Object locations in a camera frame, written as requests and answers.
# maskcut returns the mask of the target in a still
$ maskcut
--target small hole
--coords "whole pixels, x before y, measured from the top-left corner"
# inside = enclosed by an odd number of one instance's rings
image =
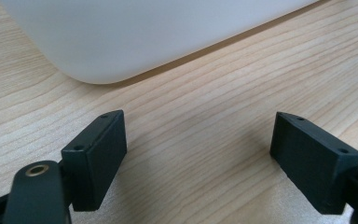
[[[80,150],[80,149],[82,149],[83,148],[83,146],[75,146],[74,147],[74,150]]]
[[[349,151],[345,148],[339,148],[338,151],[342,152],[342,153],[348,153]]]
[[[42,175],[43,173],[46,172],[46,170],[48,170],[47,165],[36,165],[36,166],[31,167],[30,169],[28,169],[25,172],[25,174],[28,175],[28,176]]]

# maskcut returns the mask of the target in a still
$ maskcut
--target white plastic casing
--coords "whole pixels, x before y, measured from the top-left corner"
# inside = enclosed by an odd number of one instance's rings
[[[0,0],[65,74],[104,84],[206,48],[317,0]]]

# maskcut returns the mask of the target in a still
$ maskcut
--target light wood surface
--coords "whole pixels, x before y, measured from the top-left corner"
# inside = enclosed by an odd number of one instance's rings
[[[59,72],[0,7],[0,196],[116,109],[129,152],[101,209],[74,223],[348,223],[350,208],[319,215],[269,144],[283,111],[358,149],[358,0],[318,2],[103,86]]]

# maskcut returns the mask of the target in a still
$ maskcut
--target clamp jaw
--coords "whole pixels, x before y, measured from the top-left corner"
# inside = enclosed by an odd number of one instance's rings
[[[62,161],[38,161],[14,176],[0,198],[0,223],[71,223],[75,211],[100,208],[127,153],[124,113],[94,120],[62,151]]]
[[[345,204],[358,223],[358,150],[312,122],[278,112],[270,155],[321,214],[340,215]]]

